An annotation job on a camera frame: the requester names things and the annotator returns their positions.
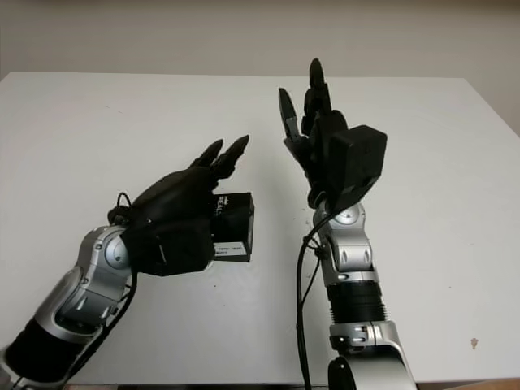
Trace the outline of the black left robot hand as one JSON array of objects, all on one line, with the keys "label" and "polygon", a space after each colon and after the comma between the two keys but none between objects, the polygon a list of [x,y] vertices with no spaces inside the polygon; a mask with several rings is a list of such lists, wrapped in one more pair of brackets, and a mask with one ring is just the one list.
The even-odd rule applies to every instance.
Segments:
[{"label": "black left robot hand", "polygon": [[174,223],[209,219],[213,213],[213,195],[220,180],[235,171],[245,152],[249,136],[236,139],[226,151],[223,140],[210,144],[184,170],[174,171],[148,187],[130,207],[130,225]]}]

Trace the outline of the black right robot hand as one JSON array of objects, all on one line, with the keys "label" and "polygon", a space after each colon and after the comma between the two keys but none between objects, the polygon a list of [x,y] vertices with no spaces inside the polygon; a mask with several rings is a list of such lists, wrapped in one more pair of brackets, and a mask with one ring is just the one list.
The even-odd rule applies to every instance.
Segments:
[{"label": "black right robot hand", "polygon": [[310,184],[308,204],[316,209],[325,203],[327,210],[338,209],[340,191],[328,174],[327,142],[332,134],[347,128],[345,117],[332,109],[323,66],[314,58],[309,69],[310,87],[304,96],[304,115],[297,118],[293,101],[284,88],[278,89],[279,112],[284,126],[284,144],[299,163]]}]

